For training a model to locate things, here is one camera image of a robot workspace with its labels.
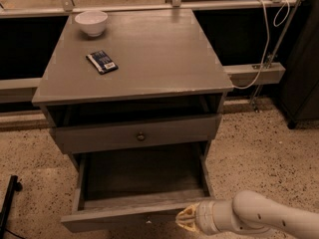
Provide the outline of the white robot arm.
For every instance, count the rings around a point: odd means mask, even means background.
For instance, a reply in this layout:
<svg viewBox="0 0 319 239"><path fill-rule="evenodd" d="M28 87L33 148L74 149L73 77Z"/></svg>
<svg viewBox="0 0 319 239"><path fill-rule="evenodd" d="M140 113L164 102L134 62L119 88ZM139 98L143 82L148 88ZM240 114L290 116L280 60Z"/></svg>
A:
<svg viewBox="0 0 319 239"><path fill-rule="evenodd" d="M319 214L277 203L250 190L231 200L204 200L175 218L181 228L211 236L232 232L252 237L270 236L274 229L296 239L319 239Z"/></svg>

